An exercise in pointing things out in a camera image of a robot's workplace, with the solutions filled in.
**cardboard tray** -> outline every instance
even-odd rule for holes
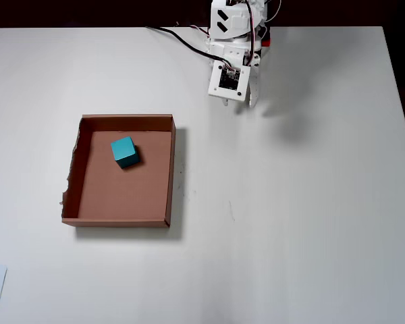
[[[111,142],[130,136],[141,162],[121,169]],[[72,155],[62,222],[169,227],[176,127],[172,115],[84,115]]]

